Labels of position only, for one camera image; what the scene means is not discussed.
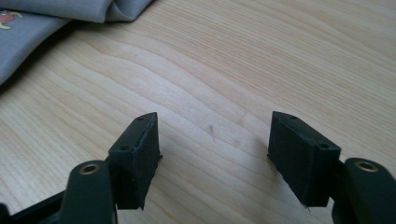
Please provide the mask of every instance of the black plastic block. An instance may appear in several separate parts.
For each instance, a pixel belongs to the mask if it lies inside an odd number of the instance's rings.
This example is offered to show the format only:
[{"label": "black plastic block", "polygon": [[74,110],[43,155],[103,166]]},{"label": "black plastic block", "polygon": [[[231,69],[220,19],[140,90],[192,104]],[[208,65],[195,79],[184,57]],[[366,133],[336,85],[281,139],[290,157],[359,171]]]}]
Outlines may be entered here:
[{"label": "black plastic block", "polygon": [[108,154],[117,208],[143,209],[161,157],[157,113],[135,119]]},{"label": "black plastic block", "polygon": [[268,157],[304,206],[326,206],[341,148],[302,120],[274,112]]}]

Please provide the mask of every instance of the gray fabric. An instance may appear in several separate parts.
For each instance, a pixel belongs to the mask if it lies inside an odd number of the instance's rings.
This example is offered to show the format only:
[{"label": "gray fabric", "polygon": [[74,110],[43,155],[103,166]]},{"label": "gray fabric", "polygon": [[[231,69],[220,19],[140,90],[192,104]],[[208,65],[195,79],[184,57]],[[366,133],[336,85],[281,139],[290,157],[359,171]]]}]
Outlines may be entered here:
[{"label": "gray fabric", "polygon": [[1,0],[0,7],[81,21],[133,21],[151,0]]},{"label": "gray fabric", "polygon": [[0,0],[0,85],[42,41],[72,19],[94,22],[134,21],[150,2],[151,0]]},{"label": "gray fabric", "polygon": [[[0,12],[0,21],[4,21],[2,16],[4,18],[4,14]],[[38,44],[70,21],[23,12],[13,17],[13,21],[1,23],[6,29],[0,28],[0,85]]]}]

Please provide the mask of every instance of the small hole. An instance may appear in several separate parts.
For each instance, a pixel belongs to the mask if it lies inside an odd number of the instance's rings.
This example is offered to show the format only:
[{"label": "small hole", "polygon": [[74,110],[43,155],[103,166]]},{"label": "small hole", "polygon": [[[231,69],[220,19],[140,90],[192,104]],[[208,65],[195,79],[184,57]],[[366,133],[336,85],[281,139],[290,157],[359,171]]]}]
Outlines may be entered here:
[{"label": "small hole", "polygon": [[355,162],[355,165],[363,171],[367,171],[367,172],[377,172],[378,171],[378,168],[376,166],[372,165],[370,162],[367,162],[367,161],[357,161],[357,162]]},{"label": "small hole", "polygon": [[98,171],[100,166],[98,164],[88,164],[79,170],[82,175],[90,175]]}]

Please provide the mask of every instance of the wooden table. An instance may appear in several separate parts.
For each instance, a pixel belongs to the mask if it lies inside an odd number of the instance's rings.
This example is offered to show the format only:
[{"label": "wooden table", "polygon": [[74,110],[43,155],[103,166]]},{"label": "wooden table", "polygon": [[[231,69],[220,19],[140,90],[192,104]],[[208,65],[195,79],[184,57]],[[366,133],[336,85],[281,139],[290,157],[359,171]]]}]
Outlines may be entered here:
[{"label": "wooden table", "polygon": [[0,92],[0,201],[16,213],[157,111],[163,160],[120,223],[332,223],[267,146],[293,114],[396,176],[394,0],[158,0],[133,23],[74,22]]}]

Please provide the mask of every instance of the black plastic part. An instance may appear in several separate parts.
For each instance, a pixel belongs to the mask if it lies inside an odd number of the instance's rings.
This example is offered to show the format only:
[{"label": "black plastic part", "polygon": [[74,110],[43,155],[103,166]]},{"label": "black plastic part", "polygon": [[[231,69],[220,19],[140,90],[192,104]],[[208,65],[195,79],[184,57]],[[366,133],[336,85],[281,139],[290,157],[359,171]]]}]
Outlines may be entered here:
[{"label": "black plastic part", "polygon": [[87,161],[70,173],[59,224],[117,223],[111,178],[105,161]]},{"label": "black plastic part", "polygon": [[53,195],[48,199],[28,207],[12,217],[8,215],[5,205],[0,204],[1,224],[55,224],[61,208],[63,192]]},{"label": "black plastic part", "polygon": [[340,152],[302,120],[273,113],[268,157],[303,205],[327,205]]},{"label": "black plastic part", "polygon": [[334,200],[332,221],[334,224],[359,223],[347,197],[347,191],[343,181],[344,171],[345,165],[339,161],[337,169],[332,173],[331,197]]},{"label": "black plastic part", "polygon": [[8,224],[11,221],[11,216],[9,215],[8,209],[5,204],[0,203],[0,223]]},{"label": "black plastic part", "polygon": [[343,182],[359,223],[396,223],[396,181],[386,168],[351,158],[345,162]]},{"label": "black plastic part", "polygon": [[143,209],[161,157],[157,113],[135,119],[108,154],[117,208]]}]

